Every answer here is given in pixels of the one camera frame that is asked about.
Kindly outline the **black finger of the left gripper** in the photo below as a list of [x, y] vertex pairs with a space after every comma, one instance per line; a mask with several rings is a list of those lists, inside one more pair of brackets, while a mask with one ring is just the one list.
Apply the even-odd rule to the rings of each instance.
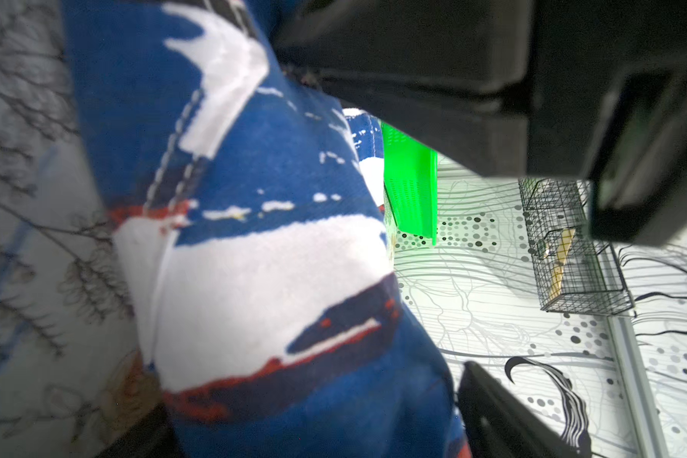
[[303, 82], [481, 176], [528, 175], [529, 115], [518, 95], [474, 95], [313, 72], [304, 73]]
[[305, 1], [274, 35], [325, 76], [490, 95], [528, 72], [532, 1]]

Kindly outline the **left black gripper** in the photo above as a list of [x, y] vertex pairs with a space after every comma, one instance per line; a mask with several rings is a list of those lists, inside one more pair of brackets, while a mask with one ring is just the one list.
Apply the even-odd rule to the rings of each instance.
[[541, 1], [527, 173], [593, 185], [591, 235], [687, 225], [687, 1]]

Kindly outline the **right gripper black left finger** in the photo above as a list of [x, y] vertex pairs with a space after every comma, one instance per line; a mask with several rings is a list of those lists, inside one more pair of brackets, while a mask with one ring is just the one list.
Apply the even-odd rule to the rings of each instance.
[[183, 458], [163, 404], [158, 404], [97, 458]]

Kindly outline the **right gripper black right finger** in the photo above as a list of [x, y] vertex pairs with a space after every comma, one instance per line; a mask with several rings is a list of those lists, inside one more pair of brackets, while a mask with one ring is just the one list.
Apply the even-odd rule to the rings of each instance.
[[476, 362], [466, 362], [457, 391], [473, 457], [590, 457], [583, 440], [571, 445], [544, 425]]

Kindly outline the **blue patterned long pants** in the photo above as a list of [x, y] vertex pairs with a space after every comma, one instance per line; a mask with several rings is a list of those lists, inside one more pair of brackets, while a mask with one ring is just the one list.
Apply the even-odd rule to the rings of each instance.
[[467, 457], [337, 99], [284, 74], [293, 1], [65, 1], [80, 133], [187, 457]]

